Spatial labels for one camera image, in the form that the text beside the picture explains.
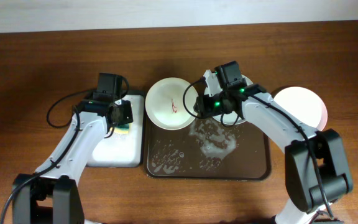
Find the cream plate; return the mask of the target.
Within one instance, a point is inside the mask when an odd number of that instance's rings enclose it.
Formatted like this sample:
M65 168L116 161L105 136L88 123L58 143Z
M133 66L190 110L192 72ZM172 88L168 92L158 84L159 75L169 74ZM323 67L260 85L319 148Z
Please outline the cream plate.
M145 109L153 124L166 130L178 130L191 124L191 116L183 106L183 94L190 83L171 77L155 83L147 93Z

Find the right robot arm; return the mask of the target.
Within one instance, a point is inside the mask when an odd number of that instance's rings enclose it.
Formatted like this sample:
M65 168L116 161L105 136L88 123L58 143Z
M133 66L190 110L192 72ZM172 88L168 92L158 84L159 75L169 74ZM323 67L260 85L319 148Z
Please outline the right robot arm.
M283 151L289 201L273 223L313 223L320 215L336 222L332 204L354 188L339 133L320 131L295 118L264 87L248 84L236 61L205 71L199 82L206 86L206 93L197 97L190 113L193 117L222 118L235 113Z

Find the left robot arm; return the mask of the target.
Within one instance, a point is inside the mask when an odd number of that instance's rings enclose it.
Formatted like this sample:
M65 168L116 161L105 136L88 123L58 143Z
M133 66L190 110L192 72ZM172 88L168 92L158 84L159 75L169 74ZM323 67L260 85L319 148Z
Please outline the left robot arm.
M133 121L124 97L129 82L121 75L100 73L98 85L72 108L67 129L49 158L33 174L19 174L0 217L12 208L13 223L87 223L78 184L96 146L115 127Z

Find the white pinkish plate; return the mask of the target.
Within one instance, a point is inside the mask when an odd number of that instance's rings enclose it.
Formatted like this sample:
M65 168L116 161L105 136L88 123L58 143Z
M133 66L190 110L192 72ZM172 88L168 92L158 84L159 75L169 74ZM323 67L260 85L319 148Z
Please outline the white pinkish plate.
M276 92L274 101L308 126L322 131L328 121L324 101L313 91L290 86Z

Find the green and yellow sponge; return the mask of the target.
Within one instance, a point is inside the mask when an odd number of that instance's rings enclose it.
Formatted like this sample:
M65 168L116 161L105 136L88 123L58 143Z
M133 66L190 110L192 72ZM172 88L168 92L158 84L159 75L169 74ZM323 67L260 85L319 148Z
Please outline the green and yellow sponge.
M114 134L129 134L131 124L122 124L114 128Z

